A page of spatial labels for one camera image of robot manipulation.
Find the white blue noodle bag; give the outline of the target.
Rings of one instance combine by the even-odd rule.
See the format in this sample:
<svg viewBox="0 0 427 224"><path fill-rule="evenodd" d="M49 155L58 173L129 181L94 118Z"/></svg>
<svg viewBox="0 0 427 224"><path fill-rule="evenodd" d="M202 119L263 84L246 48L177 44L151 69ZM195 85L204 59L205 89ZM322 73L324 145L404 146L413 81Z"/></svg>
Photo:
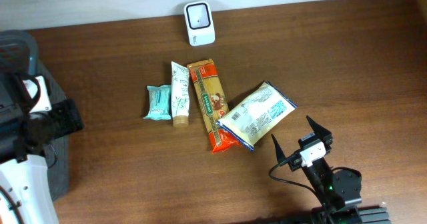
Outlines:
<svg viewBox="0 0 427 224"><path fill-rule="evenodd" d="M298 106L269 81L236 105L217 124L250 151L254 145Z"/></svg>

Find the orange spaghetti packet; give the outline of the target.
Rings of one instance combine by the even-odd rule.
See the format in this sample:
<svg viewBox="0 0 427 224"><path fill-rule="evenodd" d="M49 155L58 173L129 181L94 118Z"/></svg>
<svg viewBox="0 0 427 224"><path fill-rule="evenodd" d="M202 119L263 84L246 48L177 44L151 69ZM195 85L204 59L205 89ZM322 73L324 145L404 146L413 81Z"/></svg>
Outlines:
<svg viewBox="0 0 427 224"><path fill-rule="evenodd" d="M212 153L242 144L217 121L230 110L213 59L187 64L199 108L212 146Z"/></svg>

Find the black aluminium arm base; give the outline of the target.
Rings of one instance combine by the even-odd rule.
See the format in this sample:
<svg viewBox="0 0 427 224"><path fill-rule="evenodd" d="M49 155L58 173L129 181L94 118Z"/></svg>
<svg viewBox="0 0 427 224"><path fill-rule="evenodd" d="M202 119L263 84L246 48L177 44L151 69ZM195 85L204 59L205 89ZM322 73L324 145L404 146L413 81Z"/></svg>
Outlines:
<svg viewBox="0 0 427 224"><path fill-rule="evenodd" d="M390 215L385 207L350 207L343 211L325 214L321 209L313 209L284 219L266 221L271 224L391 224Z"/></svg>

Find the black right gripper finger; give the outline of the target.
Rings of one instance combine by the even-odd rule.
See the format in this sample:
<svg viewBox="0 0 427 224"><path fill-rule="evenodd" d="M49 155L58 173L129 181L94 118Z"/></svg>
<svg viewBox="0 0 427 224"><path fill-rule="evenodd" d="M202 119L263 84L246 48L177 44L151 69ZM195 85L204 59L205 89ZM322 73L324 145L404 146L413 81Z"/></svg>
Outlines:
<svg viewBox="0 0 427 224"><path fill-rule="evenodd" d="M320 124L316 123L310 116L306 116L310 127L312 128L314 134L324 143L332 142L332 132L324 128Z"/></svg>
<svg viewBox="0 0 427 224"><path fill-rule="evenodd" d="M284 154L282 148L280 147L280 144L278 143L274 134L271 134L271 137L272 137L272 141L273 141L274 147L275 147L277 162L278 162L278 164L283 164L284 161L287 160L287 157L285 156L285 154Z"/></svg>

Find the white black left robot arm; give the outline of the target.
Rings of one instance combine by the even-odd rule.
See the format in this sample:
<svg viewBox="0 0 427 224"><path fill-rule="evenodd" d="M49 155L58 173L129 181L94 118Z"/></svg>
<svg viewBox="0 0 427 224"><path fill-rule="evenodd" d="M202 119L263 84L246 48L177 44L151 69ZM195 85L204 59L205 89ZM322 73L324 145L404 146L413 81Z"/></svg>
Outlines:
<svg viewBox="0 0 427 224"><path fill-rule="evenodd" d="M57 223L45 149L84 128L75 101L52 104L43 76L1 74L1 222Z"/></svg>

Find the white floral cream tube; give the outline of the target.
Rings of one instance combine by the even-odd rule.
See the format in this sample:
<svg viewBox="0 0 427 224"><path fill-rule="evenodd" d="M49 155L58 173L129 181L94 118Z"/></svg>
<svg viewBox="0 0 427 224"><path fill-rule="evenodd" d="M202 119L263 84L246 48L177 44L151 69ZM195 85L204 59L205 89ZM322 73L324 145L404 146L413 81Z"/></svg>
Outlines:
<svg viewBox="0 0 427 224"><path fill-rule="evenodd" d="M171 115L176 128L189 125L189 69L171 62Z"/></svg>

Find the teal wet wipes pack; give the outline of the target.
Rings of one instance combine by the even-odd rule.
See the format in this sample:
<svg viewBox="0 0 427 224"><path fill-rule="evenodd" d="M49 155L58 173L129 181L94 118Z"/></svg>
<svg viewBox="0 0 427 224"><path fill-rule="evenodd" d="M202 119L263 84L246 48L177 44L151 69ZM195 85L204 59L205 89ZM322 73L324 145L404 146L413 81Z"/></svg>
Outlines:
<svg viewBox="0 0 427 224"><path fill-rule="evenodd" d="M149 111L144 119L170 120L171 85L147 86L149 92Z"/></svg>

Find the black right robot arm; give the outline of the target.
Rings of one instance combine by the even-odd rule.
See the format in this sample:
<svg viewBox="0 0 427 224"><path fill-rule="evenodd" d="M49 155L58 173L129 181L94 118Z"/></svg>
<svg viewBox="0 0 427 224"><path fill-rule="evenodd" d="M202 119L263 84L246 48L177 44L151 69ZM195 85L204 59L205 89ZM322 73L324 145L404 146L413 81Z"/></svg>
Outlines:
<svg viewBox="0 0 427 224"><path fill-rule="evenodd" d="M332 150L332 132L311 117L306 119L313 132L298 140L300 148L289 157L285 156L277 139L272 138L278 163L269 170L269 177L309 190L321 204L312 209L311 213L289 220L288 223L361 223L362 218L357 209L357 205L362 202L361 172L348 167L330 167L325 156ZM284 165L288 165L291 171L301 169L310 185L275 177L273 172Z"/></svg>

